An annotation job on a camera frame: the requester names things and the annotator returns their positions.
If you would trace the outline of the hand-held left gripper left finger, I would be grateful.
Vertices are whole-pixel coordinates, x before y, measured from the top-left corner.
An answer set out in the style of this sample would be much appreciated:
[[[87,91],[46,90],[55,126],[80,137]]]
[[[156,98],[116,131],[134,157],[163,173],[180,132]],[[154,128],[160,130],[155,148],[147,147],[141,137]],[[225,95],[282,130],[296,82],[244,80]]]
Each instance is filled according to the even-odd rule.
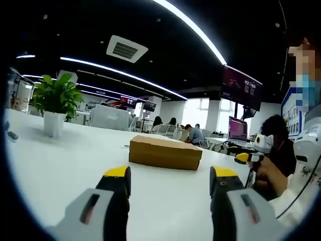
[[[64,217],[47,232],[54,240],[126,240],[130,195],[130,167],[110,169],[95,188],[68,204]]]

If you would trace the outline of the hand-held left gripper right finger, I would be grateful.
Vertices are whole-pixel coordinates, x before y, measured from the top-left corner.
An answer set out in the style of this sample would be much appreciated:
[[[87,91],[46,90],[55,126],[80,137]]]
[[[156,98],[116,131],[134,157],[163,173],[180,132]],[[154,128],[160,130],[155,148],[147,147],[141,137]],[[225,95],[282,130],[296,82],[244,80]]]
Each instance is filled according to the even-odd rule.
[[[246,189],[236,172],[210,168],[213,240],[283,240],[285,227],[268,201]]]

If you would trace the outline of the person's right hand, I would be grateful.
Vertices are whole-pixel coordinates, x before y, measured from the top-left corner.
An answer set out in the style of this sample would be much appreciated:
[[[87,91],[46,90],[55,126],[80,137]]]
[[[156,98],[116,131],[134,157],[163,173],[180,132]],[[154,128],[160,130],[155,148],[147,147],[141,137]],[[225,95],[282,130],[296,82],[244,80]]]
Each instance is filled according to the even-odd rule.
[[[267,156],[264,156],[263,160],[260,161],[257,172],[268,179],[278,197],[287,189],[288,178],[282,174]]]

